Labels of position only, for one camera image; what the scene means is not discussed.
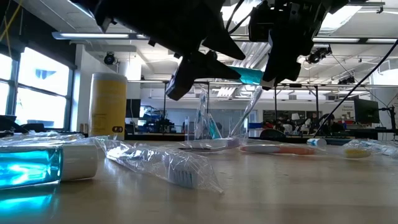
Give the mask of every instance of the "toothbrush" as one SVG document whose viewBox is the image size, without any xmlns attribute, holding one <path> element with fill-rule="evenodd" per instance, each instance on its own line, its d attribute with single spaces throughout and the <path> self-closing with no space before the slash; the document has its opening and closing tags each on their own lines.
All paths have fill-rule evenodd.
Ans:
<svg viewBox="0 0 398 224">
<path fill-rule="evenodd" d="M 295 155 L 314 155 L 315 150 L 295 146 L 276 146 L 276 145 L 253 145 L 243 146 L 242 151 L 255 152 L 263 154 L 295 154 Z"/>
</svg>

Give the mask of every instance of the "ceiling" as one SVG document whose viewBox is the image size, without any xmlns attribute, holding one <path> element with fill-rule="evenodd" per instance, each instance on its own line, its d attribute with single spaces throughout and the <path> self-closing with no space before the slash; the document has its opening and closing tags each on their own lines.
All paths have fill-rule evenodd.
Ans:
<svg viewBox="0 0 398 224">
<path fill-rule="evenodd" d="M 397 12 L 391 14 L 383 12 L 376 14 L 375 12 L 363 13 L 363 11 L 375 11 L 378 8 L 362 8 L 360 13 L 356 13 L 344 26 L 340 27 L 333 33 L 335 36 L 353 37 L 397 37 L 398 36 L 398 1 L 383 0 L 386 5 L 385 11 Z M 67 0 L 29 0 L 23 2 L 23 7 L 33 13 L 52 27 L 61 32 L 99 32 L 95 21 L 82 13 Z M 107 32 L 133 32 L 123 26 L 116 24 L 111 25 Z M 235 34 L 247 34 L 247 27 L 239 28 Z M 135 45 L 137 51 L 141 53 L 141 57 L 146 62 L 142 69 L 146 79 L 168 79 L 178 67 L 178 63 L 173 59 L 171 52 L 165 47 L 157 44 L 152 47 L 143 40 L 95 40 L 85 42 L 85 44 L 99 45 Z M 331 45 L 333 55 L 324 59 L 320 64 L 303 65 L 300 72 L 298 82 L 332 82 L 338 80 L 338 75 L 342 74 L 345 69 L 354 71 L 357 79 L 365 76 L 369 69 L 375 66 L 381 57 L 389 50 L 389 45 Z M 266 64 L 266 51 L 260 55 L 259 63 L 255 68 L 262 69 Z M 93 55 L 102 60 L 105 52 L 93 52 Z M 129 52 L 115 52 L 116 56 L 121 60 L 131 58 Z M 391 54 L 391 58 L 398 56 L 398 49 Z M 219 55 L 219 60 L 228 64 L 234 63 L 233 58 L 225 55 Z"/>
</svg>

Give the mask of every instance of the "desk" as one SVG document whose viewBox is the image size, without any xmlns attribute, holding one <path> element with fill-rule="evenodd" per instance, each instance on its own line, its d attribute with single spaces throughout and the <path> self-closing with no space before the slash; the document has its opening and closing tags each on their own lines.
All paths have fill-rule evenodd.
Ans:
<svg viewBox="0 0 398 224">
<path fill-rule="evenodd" d="M 210 155 L 224 194 L 183 189 L 104 159 L 93 180 L 62 183 L 51 209 L 0 223 L 397 223 L 398 163 L 387 156 Z"/>
</svg>

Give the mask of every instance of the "window frame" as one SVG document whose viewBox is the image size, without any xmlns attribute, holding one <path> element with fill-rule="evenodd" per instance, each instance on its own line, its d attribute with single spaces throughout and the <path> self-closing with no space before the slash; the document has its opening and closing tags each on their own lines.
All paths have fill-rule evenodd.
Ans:
<svg viewBox="0 0 398 224">
<path fill-rule="evenodd" d="M 68 88 L 67 88 L 67 94 L 65 96 L 60 95 L 58 93 L 54 93 L 52 91 L 44 90 L 41 88 L 37 88 L 34 86 L 29 86 L 25 84 L 18 83 L 18 76 L 19 76 L 19 67 L 21 65 L 21 53 L 19 52 L 17 56 L 13 54 L 12 59 L 12 68 L 11 68 L 11 77 L 10 80 L 5 80 L 3 78 L 0 78 L 0 82 L 2 83 L 7 83 L 9 85 L 9 93 L 7 97 L 7 105 L 6 105 L 6 114 L 10 115 L 15 115 L 16 113 L 16 106 L 17 106 L 17 90 L 18 88 L 25 88 L 28 90 L 36 91 L 39 93 L 43 93 L 46 95 L 51 95 L 51 96 L 61 96 L 66 99 L 66 105 L 65 105 L 65 114 L 64 114 L 64 119 L 63 119 L 63 128 L 45 128 L 45 130 L 57 130 L 57 131 L 69 131 L 70 130 L 70 119 L 71 119 L 71 111 L 72 111 L 72 93 L 73 93 L 73 77 L 75 76 L 75 68 L 69 68 L 69 74 L 68 74 Z M 6 54 L 3 51 L 0 51 L 0 54 L 3 54 L 7 57 L 9 57 L 8 54 Z"/>
</svg>

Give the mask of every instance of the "laboratory room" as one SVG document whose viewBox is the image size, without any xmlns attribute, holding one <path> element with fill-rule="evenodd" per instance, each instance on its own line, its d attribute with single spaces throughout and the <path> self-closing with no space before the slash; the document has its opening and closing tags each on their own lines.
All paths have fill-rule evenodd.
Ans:
<svg viewBox="0 0 398 224">
<path fill-rule="evenodd" d="M 0 223 L 397 223 L 397 19 L 0 1 Z"/>
</svg>

